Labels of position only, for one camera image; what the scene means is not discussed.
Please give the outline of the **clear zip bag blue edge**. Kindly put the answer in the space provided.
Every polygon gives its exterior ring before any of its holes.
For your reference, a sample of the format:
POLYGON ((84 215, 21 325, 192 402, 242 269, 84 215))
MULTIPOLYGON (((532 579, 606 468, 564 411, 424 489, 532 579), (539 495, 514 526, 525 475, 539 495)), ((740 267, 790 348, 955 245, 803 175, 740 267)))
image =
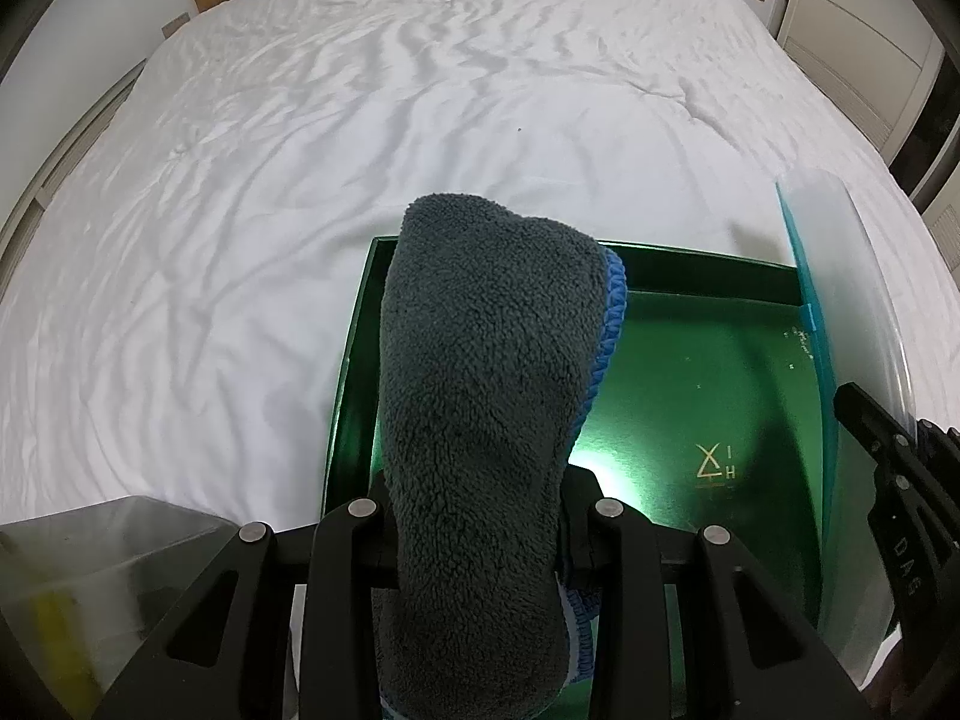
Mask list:
POLYGON ((776 181, 805 305, 822 403, 822 610, 818 632, 856 684, 889 635, 893 598, 867 523, 875 461, 839 426, 833 397, 852 382, 916 436, 905 346, 887 283, 846 185, 794 167, 776 181))

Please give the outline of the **dark grey lidded jug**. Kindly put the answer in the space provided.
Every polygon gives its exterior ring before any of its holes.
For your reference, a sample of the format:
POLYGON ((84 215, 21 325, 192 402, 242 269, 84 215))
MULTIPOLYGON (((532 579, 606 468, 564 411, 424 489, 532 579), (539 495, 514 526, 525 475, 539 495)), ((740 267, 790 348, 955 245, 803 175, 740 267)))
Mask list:
POLYGON ((142 496, 3 525, 3 619, 68 717, 93 715, 237 531, 216 515, 142 496))

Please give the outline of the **green tray box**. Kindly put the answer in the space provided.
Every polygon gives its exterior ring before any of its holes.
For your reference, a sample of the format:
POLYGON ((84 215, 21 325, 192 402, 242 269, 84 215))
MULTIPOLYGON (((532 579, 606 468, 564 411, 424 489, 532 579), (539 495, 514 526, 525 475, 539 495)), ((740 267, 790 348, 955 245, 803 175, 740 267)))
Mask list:
MULTIPOLYGON (((397 239, 376 241, 364 265, 329 504, 384 481, 381 304, 397 239)), ((604 496, 661 527, 726 528, 815 629, 823 450, 814 366, 796 337, 796 272, 683 250, 607 249, 625 267, 625 320, 568 466, 594 473, 604 496)))

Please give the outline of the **white bed sheet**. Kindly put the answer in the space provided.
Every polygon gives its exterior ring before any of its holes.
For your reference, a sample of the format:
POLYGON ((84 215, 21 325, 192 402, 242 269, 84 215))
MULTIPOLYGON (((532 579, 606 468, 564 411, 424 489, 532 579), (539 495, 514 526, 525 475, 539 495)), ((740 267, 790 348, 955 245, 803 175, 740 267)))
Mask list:
POLYGON ((235 0, 145 60, 2 301, 2 515, 319 504, 368 245, 431 192, 609 241, 787 262, 820 167, 877 250, 921 415, 958 291, 880 154, 742 0, 235 0))

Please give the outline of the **white wardrobe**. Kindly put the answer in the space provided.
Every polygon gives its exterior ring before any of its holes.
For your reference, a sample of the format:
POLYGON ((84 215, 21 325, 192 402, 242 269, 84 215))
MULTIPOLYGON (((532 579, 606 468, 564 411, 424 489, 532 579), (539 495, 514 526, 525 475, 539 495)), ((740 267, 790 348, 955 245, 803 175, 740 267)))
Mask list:
POLYGON ((878 151, 957 265, 958 62, 913 0, 786 0, 779 45, 878 151))

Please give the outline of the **white radiator window panel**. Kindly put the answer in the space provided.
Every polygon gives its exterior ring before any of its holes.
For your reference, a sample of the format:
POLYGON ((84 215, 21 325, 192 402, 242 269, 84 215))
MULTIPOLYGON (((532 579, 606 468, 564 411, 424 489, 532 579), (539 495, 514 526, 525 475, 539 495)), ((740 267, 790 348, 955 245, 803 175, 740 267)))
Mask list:
POLYGON ((96 101, 76 124, 65 133, 52 153, 47 156, 39 171, 21 193, 20 200, 14 204, 8 218, 2 226, 2 258, 0 259, 0 288, 6 293, 13 280, 16 268, 26 255, 29 244, 36 236, 37 228, 43 221, 44 213, 52 202, 55 193, 65 179, 75 171, 76 166, 101 138, 117 110, 132 94, 132 89, 142 75, 146 62, 142 60, 121 76, 101 98, 96 101))

